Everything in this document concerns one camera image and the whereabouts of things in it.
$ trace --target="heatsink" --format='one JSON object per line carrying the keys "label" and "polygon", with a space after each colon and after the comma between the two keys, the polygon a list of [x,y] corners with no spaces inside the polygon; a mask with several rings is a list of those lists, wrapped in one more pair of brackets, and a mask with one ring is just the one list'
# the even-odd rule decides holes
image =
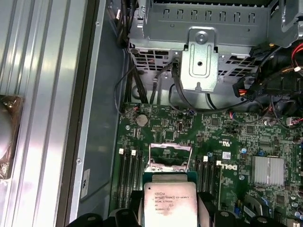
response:
{"label": "heatsink", "polygon": [[251,182],[265,185],[284,185],[284,159],[276,157],[252,158]]}

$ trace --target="green circuit board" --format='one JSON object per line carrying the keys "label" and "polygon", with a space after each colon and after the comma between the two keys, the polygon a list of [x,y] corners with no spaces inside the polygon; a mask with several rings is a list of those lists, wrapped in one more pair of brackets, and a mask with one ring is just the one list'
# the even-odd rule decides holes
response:
{"label": "green circuit board", "polygon": [[[266,203],[269,216],[284,224],[295,218],[296,204],[303,205],[298,195],[301,148],[293,143],[294,137],[301,136],[301,130],[289,131],[279,124],[270,126],[273,119],[269,117],[243,125],[233,121],[229,112],[183,114],[161,105],[127,104],[125,112],[120,117],[116,140],[110,210],[127,207],[131,191],[142,189],[152,143],[192,147],[188,166],[190,171],[197,172],[197,190],[210,192],[219,209],[234,212],[240,218],[250,215],[244,208],[247,195]],[[137,119],[142,114],[148,122],[140,127]],[[241,122],[259,118],[252,113],[236,113],[234,117]],[[188,161],[189,153],[153,148],[151,156],[156,163],[179,166]],[[283,159],[284,183],[255,184],[255,156]]]}

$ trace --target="ram slot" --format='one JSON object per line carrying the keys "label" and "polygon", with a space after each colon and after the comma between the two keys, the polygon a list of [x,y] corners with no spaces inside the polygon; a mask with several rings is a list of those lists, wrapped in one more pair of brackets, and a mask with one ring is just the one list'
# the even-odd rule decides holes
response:
{"label": "ram slot", "polygon": [[136,162],[137,162],[137,158],[136,156],[131,156],[131,160],[130,160],[130,165],[129,165],[129,176],[128,176],[128,181],[127,181],[127,193],[126,193],[126,197],[125,197],[125,208],[128,207],[128,203],[129,203],[129,198],[130,195],[133,191],[133,185],[134,185],[134,178],[135,178],[135,171],[136,171]]}
{"label": "ram slot", "polygon": [[215,162],[209,163],[209,176],[208,176],[208,192],[214,195],[214,181],[215,181]]}
{"label": "ram slot", "polygon": [[131,162],[130,153],[127,152],[125,155],[125,168],[123,170],[123,186],[121,191],[121,207],[119,208],[126,208],[125,207],[125,199],[127,194],[127,183],[128,183],[128,177],[129,177],[129,166]]}
{"label": "ram slot", "polygon": [[202,190],[202,177],[203,177],[203,167],[201,165],[201,159],[198,159],[196,157],[196,160],[195,160],[195,170],[198,174],[198,179],[197,179],[197,189],[198,189],[198,192],[200,192]]}
{"label": "ram slot", "polygon": [[137,161],[136,161],[136,167],[135,167],[135,176],[134,176],[134,184],[133,184],[133,190],[138,191],[140,190],[140,179],[142,177],[141,173],[141,164],[142,164],[142,154],[137,152]]}
{"label": "ram slot", "polygon": [[121,187],[122,187],[122,180],[123,180],[123,170],[125,167],[125,153],[120,155],[120,167],[119,167],[119,177],[118,177],[118,184],[117,184],[117,200],[116,200],[116,208],[121,207]]}
{"label": "ram slot", "polygon": [[203,163],[203,178],[202,178],[202,191],[207,192],[208,191],[208,175],[209,175],[209,167],[208,163]]}
{"label": "ram slot", "polygon": [[136,190],[141,190],[141,180],[144,172],[144,166],[143,166],[143,156],[142,154],[138,155],[138,174],[137,174],[137,180],[136,180]]}

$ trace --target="motherboard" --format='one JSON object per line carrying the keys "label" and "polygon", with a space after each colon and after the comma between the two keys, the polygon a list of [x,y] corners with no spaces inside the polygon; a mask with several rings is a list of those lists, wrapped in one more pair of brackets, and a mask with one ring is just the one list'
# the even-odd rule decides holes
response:
{"label": "motherboard", "polygon": [[249,221],[265,215],[287,226],[303,219],[301,130],[252,113],[181,113],[169,106],[126,104],[116,140],[110,211],[142,190],[144,172],[197,174],[220,210]]}

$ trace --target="ribbed metal panel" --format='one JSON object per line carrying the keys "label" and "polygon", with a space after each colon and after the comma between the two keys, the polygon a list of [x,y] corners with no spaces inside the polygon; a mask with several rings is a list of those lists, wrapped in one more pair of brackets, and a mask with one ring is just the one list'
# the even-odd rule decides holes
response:
{"label": "ribbed metal panel", "polygon": [[0,94],[25,98],[4,227],[56,222],[85,0],[0,1]]}
{"label": "ribbed metal panel", "polygon": [[284,185],[284,160],[275,157],[252,158],[252,182],[266,185]]}

